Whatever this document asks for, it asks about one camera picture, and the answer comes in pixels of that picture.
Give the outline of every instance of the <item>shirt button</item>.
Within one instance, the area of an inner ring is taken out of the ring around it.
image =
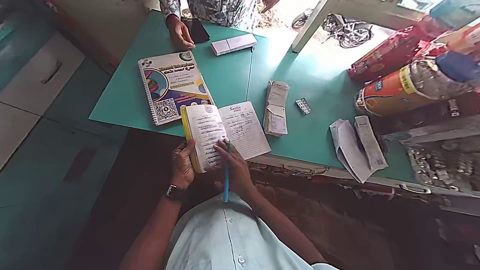
[[[239,263],[243,266],[243,264],[245,263],[245,259],[240,255],[239,256]]]

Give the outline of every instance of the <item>stack of receipts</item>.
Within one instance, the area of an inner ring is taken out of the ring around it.
[[[338,119],[330,125],[330,131],[338,160],[353,178],[364,183],[375,171],[388,165],[373,135],[368,116],[355,118],[355,127],[360,141],[348,120]]]
[[[269,81],[267,102],[264,115],[264,130],[266,134],[282,136],[287,134],[287,118],[285,117],[285,102],[290,87],[287,83]]]

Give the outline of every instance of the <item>blue pen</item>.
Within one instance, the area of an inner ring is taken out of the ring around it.
[[[228,153],[230,153],[230,141],[228,141],[227,151],[228,151]],[[225,162],[225,184],[224,184],[224,190],[223,190],[223,202],[228,202],[228,189],[229,189],[228,163]]]

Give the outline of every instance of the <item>smartphone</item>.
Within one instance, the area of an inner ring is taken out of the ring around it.
[[[190,37],[195,43],[202,43],[210,40],[207,30],[205,30],[199,19],[185,19],[182,21],[187,26]]]

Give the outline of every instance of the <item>qr code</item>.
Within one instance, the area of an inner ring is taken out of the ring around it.
[[[159,121],[179,116],[179,112],[177,110],[177,107],[175,107],[175,101],[173,100],[173,98],[156,102],[155,111],[158,115]]]

